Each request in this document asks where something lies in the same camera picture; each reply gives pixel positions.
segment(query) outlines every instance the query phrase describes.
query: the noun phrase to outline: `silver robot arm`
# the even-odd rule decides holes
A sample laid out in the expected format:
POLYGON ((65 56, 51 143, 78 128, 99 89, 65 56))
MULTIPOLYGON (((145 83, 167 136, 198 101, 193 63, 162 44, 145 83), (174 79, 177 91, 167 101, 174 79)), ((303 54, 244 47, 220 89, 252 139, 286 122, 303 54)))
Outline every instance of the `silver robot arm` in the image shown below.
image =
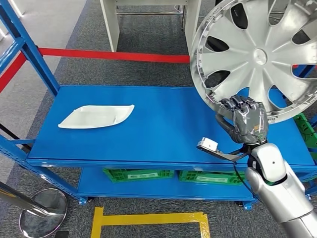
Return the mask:
POLYGON ((234 125, 221 115, 217 115, 217 121, 232 140, 243 146, 225 154, 217 149, 217 142, 203 138, 198 148, 233 163, 249 156, 247 179, 276 222, 290 238, 317 238, 317 216, 305 196, 304 186, 277 146, 267 142, 269 124, 264 106, 237 95, 221 103, 233 114, 234 125))
POLYGON ((291 166, 283 159, 279 148, 266 143, 251 151, 256 159, 247 168, 246 177, 252 191, 260 199, 290 238, 317 238, 317 216, 305 196, 304 186, 291 166), (257 170, 259 163, 263 175, 257 170))

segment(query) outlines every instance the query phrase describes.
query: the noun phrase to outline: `silver hubcap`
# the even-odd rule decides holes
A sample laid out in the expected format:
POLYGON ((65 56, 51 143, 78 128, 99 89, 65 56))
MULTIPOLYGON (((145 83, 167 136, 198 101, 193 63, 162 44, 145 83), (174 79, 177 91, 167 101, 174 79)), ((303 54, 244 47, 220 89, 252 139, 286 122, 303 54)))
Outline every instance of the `silver hubcap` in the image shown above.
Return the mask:
POLYGON ((317 64, 317 3, 290 0, 282 19, 271 25, 269 15, 275 2, 224 0, 202 23, 191 52, 191 72, 204 101, 230 119, 231 113, 219 102, 248 88, 249 97, 263 102, 269 122, 274 123, 295 116, 317 99, 316 78, 293 74, 294 65, 317 64), (247 27, 239 26, 232 16, 232 8, 237 4, 243 7, 247 27), (294 43, 293 37, 300 30, 310 39, 294 43), (208 37, 226 43, 228 48, 216 51, 208 47, 208 37), (221 70, 230 74, 217 85, 207 83, 221 70), (272 87, 287 97, 288 106, 275 105, 269 94, 272 87))

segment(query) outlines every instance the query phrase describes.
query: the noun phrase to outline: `green plastic crate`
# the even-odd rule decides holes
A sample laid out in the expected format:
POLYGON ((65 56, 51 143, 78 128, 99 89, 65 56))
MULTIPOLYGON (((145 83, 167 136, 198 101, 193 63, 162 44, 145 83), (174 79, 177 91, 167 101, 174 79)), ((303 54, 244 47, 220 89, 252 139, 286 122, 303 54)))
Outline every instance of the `green plastic crate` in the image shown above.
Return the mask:
POLYGON ((103 169, 112 182, 126 182, 174 177, 174 170, 108 170, 103 169))
MULTIPOLYGON (((295 123, 297 125, 298 129, 307 147, 317 147, 317 135, 313 133, 315 130, 310 125, 310 123, 307 121, 305 115, 300 113, 299 115, 294 116, 294 119, 295 120, 295 123)), ((311 152, 310 154, 312 158, 317 160, 317 152, 311 152)))
MULTIPOLYGON (((239 175, 245 180, 244 172, 239 175)), ((204 182, 216 184, 240 185, 242 182, 235 172, 202 172, 202 171, 180 171, 178 176, 180 181, 184 182, 204 182)))

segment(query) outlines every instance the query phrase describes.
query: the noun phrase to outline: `label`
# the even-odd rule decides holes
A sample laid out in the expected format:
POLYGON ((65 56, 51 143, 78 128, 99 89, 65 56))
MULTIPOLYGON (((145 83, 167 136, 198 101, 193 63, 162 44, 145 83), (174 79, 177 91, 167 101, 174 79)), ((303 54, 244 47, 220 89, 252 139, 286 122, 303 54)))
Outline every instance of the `label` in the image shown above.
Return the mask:
POLYGON ((228 182, 227 178, 210 178, 202 176, 197 176, 196 180, 200 182, 228 182))
POLYGON ((146 179, 146 178, 155 178, 159 177, 158 173, 152 173, 152 174, 143 174, 143 175, 128 175, 128 179, 146 179))

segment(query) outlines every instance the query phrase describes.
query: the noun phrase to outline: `lower shelf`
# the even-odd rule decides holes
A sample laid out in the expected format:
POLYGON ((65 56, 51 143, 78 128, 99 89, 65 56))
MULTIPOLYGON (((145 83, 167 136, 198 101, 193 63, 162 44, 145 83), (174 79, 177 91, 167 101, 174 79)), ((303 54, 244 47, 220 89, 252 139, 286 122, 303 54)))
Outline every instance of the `lower shelf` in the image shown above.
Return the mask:
POLYGON ((174 178, 112 183, 101 167, 82 168, 78 193, 82 197, 127 197, 157 199, 193 199, 253 201, 244 185, 217 185, 180 182, 174 178))

